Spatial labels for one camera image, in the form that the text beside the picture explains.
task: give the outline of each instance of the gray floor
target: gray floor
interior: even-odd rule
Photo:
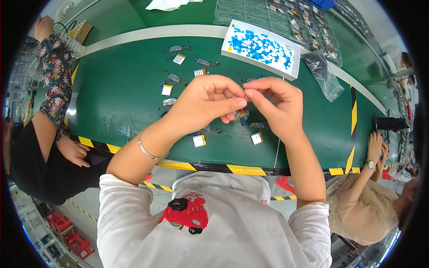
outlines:
[[[152,170],[153,178],[149,181],[154,184],[164,185],[171,187],[176,178],[176,170],[165,168],[161,166],[155,166]],[[267,177],[269,181],[274,181],[275,177]],[[164,190],[153,189],[154,200],[151,204],[151,213],[156,214],[165,209],[166,204],[171,201],[171,193]],[[79,206],[86,213],[92,217],[98,219],[100,213],[100,190],[96,188],[90,188],[86,191],[74,196],[71,200]],[[293,196],[292,193],[283,190],[273,184],[271,189],[271,196]],[[271,201],[270,207],[281,212],[286,219],[295,211],[296,200],[281,200]],[[94,254],[89,256],[85,261],[94,268],[102,268],[100,257],[98,255],[96,241],[97,241],[97,223],[86,214],[77,209],[72,203],[66,202],[57,209],[61,211],[66,217],[68,217],[75,226],[76,230],[79,231],[82,238],[88,239],[91,242],[91,247],[96,251]]]

